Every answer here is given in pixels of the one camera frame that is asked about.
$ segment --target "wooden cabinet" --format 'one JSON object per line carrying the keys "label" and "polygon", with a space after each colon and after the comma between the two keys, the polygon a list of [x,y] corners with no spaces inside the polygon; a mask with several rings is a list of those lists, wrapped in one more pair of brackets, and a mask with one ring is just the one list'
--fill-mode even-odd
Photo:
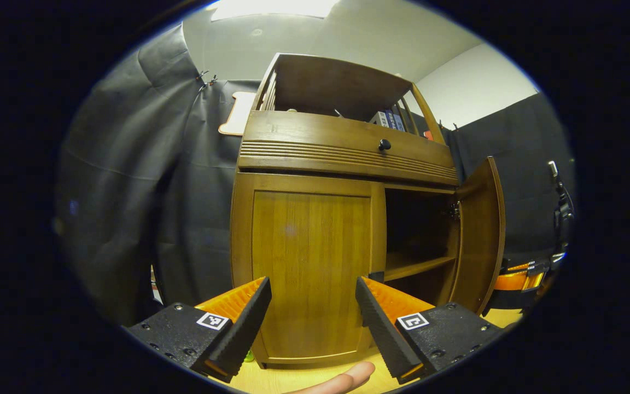
{"label": "wooden cabinet", "polygon": [[504,247],[497,168],[488,158],[459,186],[440,133],[430,141],[366,122],[408,91],[436,135],[427,104],[402,78],[302,55],[279,54],[267,70],[231,218],[233,284],[272,282],[252,347],[261,366],[342,361],[371,346],[354,297],[358,276],[382,276],[435,305],[485,307]]}

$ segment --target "ceiling light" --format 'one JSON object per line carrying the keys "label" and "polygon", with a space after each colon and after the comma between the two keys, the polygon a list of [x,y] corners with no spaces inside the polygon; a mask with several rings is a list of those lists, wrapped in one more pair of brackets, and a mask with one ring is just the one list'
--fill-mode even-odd
{"label": "ceiling light", "polygon": [[288,14],[325,18],[339,0],[220,0],[207,7],[217,7],[211,21],[258,14]]}

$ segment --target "drawer knob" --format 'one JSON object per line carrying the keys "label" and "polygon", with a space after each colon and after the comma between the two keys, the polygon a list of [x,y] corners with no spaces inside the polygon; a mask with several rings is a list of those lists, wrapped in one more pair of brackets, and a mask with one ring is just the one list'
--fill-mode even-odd
{"label": "drawer knob", "polygon": [[390,141],[388,140],[381,140],[378,143],[378,150],[387,150],[390,149]]}

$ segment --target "ceiling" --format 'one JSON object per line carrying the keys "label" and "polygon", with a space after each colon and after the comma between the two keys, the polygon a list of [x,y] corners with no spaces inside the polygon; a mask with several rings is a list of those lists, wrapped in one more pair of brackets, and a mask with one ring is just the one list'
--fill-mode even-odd
{"label": "ceiling", "polygon": [[405,0],[340,0],[325,19],[248,15],[211,22],[214,12],[187,15],[183,30],[196,68],[219,79],[261,79],[282,52],[348,60],[418,82],[483,42]]}

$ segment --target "wooden shelf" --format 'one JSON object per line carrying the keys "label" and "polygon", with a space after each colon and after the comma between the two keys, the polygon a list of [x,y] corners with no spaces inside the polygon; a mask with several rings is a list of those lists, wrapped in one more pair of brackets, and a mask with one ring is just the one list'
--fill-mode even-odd
{"label": "wooden shelf", "polygon": [[435,269],[454,260],[456,260],[455,257],[443,256],[427,260],[425,262],[410,264],[410,261],[405,260],[400,254],[388,253],[383,280],[394,280],[405,276],[419,274],[420,272]]}

